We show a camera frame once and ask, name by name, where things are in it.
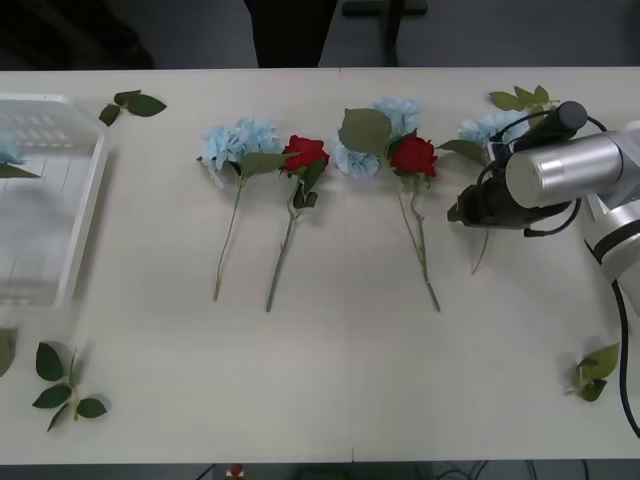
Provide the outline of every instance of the rose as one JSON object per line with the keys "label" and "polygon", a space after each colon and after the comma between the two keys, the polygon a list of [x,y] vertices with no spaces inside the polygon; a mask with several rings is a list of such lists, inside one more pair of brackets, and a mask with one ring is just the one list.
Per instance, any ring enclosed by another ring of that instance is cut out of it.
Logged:
{"label": "rose", "polygon": [[295,173],[302,167],[311,167],[316,160],[324,160],[324,168],[327,168],[329,164],[329,155],[322,150],[324,142],[322,140],[310,140],[308,138],[298,137],[293,135],[289,139],[289,145],[287,145],[282,153],[297,153],[295,157],[291,157],[287,160],[287,163],[280,168],[280,170]]}
{"label": "rose", "polygon": [[408,135],[391,155],[391,168],[398,173],[424,173],[427,177],[435,177],[433,164],[437,159],[431,140],[425,142],[422,138]]}

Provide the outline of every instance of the person's leg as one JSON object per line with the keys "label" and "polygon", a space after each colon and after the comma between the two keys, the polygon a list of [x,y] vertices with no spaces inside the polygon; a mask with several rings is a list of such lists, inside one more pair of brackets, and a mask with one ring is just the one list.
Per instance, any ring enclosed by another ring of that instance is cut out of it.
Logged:
{"label": "person's leg", "polygon": [[244,0],[261,68],[317,67],[337,0]]}

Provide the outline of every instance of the white plastic tray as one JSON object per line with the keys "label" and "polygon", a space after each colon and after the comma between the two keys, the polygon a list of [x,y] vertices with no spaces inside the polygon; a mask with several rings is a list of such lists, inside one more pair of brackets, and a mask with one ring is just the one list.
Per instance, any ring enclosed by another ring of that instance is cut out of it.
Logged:
{"label": "white plastic tray", "polygon": [[0,179],[0,308],[68,305],[107,157],[106,127],[60,95],[0,93],[0,131],[23,168]]}

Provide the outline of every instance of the green leaf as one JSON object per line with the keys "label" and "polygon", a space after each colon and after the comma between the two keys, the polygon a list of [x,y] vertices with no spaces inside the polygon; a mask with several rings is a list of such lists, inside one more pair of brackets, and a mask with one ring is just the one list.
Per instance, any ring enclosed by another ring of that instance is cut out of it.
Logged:
{"label": "green leaf", "polygon": [[104,123],[107,127],[113,125],[113,122],[116,121],[120,115],[120,107],[118,105],[107,105],[100,113],[100,121]]}
{"label": "green leaf", "polygon": [[[531,109],[531,113],[538,113],[538,112],[543,112],[543,111],[544,111],[544,109],[542,107],[540,107],[540,106],[533,107]],[[531,128],[535,127],[537,124],[539,124],[542,121],[542,119],[544,117],[545,117],[544,115],[539,115],[537,117],[530,118],[529,119],[529,127],[531,127]]]}
{"label": "green leaf", "polygon": [[84,398],[80,400],[76,413],[84,418],[97,418],[107,413],[107,409],[96,398]]}
{"label": "green leaf", "polygon": [[142,93],[142,90],[116,93],[116,95],[113,97],[113,101],[122,107],[126,105],[133,97],[135,97],[136,95],[140,95],[140,93]]}
{"label": "green leaf", "polygon": [[505,112],[509,110],[521,112],[525,107],[518,97],[507,92],[491,92],[489,97],[496,107]]}
{"label": "green leaf", "polygon": [[149,95],[139,94],[129,98],[127,110],[138,117],[153,117],[159,114],[167,106],[160,100]]}
{"label": "green leaf", "polygon": [[0,377],[13,363],[13,330],[0,330]]}
{"label": "green leaf", "polygon": [[242,167],[242,177],[249,178],[253,175],[273,172],[282,167],[289,158],[295,157],[297,153],[247,153],[240,160]]}
{"label": "green leaf", "polygon": [[71,387],[61,383],[42,392],[38,399],[33,402],[33,406],[36,408],[56,408],[66,402],[70,396]]}
{"label": "green leaf", "polygon": [[513,87],[513,89],[516,92],[518,100],[520,100],[525,105],[525,107],[530,108],[538,104],[538,99],[536,98],[535,94],[520,87]]}
{"label": "green leaf", "polygon": [[58,418],[60,418],[60,415],[62,415],[62,412],[64,412],[68,406],[69,406],[69,403],[65,403],[62,407],[60,407],[60,410],[56,412],[56,414],[51,419],[51,422],[49,423],[49,428],[47,428],[47,433],[49,433],[51,429],[56,426],[56,422],[58,421]]}
{"label": "green leaf", "polygon": [[469,160],[485,165],[484,150],[480,145],[470,140],[449,140],[438,147],[440,150],[456,152]]}
{"label": "green leaf", "polygon": [[620,344],[615,343],[586,355],[585,360],[588,359],[589,363],[581,367],[585,377],[589,380],[602,380],[603,378],[607,378],[611,375],[618,364],[619,351]]}
{"label": "green leaf", "polygon": [[371,108],[347,109],[338,136],[349,150],[383,156],[391,136],[391,121]]}
{"label": "green leaf", "polygon": [[307,168],[302,176],[304,182],[304,193],[308,195],[313,186],[316,184],[320,175],[324,172],[324,158],[319,158]]}
{"label": "green leaf", "polygon": [[582,390],[578,392],[578,395],[587,402],[595,402],[598,397],[600,397],[600,394],[606,385],[606,380],[596,379],[593,383],[585,385]]}
{"label": "green leaf", "polygon": [[304,188],[301,183],[298,184],[298,188],[296,189],[296,194],[293,196],[293,208],[296,210],[301,210],[304,208]]}
{"label": "green leaf", "polygon": [[540,85],[536,87],[535,96],[536,96],[536,100],[539,103],[545,103],[545,104],[549,103],[549,92],[547,92]]}
{"label": "green leaf", "polygon": [[43,380],[57,382],[64,376],[58,353],[48,343],[41,342],[36,353],[36,371]]}
{"label": "green leaf", "polygon": [[316,192],[309,192],[307,198],[304,201],[304,208],[313,208],[318,201],[318,194]]}
{"label": "green leaf", "polygon": [[40,178],[40,175],[3,163],[0,164],[0,178]]}

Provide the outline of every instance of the white table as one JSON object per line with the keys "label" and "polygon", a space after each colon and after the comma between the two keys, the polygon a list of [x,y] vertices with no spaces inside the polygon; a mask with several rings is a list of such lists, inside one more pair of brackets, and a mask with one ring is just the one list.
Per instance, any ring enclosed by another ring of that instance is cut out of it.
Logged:
{"label": "white table", "polygon": [[[194,159],[200,132],[240,116],[276,120],[283,138],[328,140],[345,107],[385,95],[419,101],[421,134],[439,144],[493,111],[487,92],[514,84],[582,101],[615,128],[640,117],[639,81],[633,69],[0,74],[0,91],[66,93],[96,114],[136,88],[169,105],[112,127],[79,314],[25,322],[0,380],[0,463],[638,457],[615,379],[593,405],[563,395],[569,360],[618,335],[579,225],[539,240],[500,232],[472,278],[479,232],[447,224],[445,211],[478,171],[443,158],[420,207],[436,314],[388,172],[356,182],[331,171],[266,314],[292,184],[275,174],[249,184],[214,304],[235,192]],[[50,415],[31,407],[45,387],[41,340],[86,352],[81,390],[104,394],[108,415],[45,434]]]}

